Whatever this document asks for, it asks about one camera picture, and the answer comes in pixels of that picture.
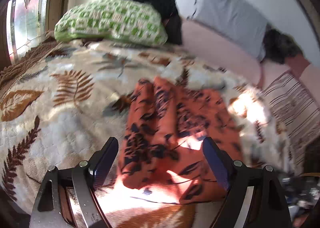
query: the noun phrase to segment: window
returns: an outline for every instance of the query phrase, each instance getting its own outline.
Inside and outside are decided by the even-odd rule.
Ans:
[[[47,0],[10,0],[7,9],[7,43],[12,64],[44,40]]]

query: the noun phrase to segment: green and white pillow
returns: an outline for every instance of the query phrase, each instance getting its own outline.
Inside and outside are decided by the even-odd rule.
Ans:
[[[97,0],[63,15],[54,28],[57,41],[103,37],[127,43],[164,44],[168,36],[160,14],[149,4],[132,0]]]

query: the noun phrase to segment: striped fabric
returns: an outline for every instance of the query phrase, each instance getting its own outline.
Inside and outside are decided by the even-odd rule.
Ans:
[[[320,135],[320,109],[304,85],[286,72],[264,90],[274,116],[287,127],[296,174],[303,171],[305,148]]]

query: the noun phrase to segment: orange garment with black leaves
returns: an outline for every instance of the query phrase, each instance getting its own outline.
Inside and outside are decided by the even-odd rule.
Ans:
[[[233,160],[242,160],[238,131],[217,91],[141,79],[132,96],[115,189],[152,202],[221,200],[226,192],[202,152],[208,136]]]

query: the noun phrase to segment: bolt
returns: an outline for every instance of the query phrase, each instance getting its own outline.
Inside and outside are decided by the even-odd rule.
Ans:
[[[241,162],[240,160],[235,160],[235,161],[233,162],[233,164],[234,164],[235,166],[242,166],[242,162]]]
[[[272,172],[273,171],[273,167],[270,166],[270,165],[267,165],[266,166],[266,170],[269,171],[269,172]]]
[[[88,161],[84,160],[79,163],[80,167],[85,167],[88,164]]]
[[[49,170],[50,172],[52,172],[53,170],[55,170],[55,168],[56,168],[55,165],[50,165],[50,166],[48,167],[48,170]]]

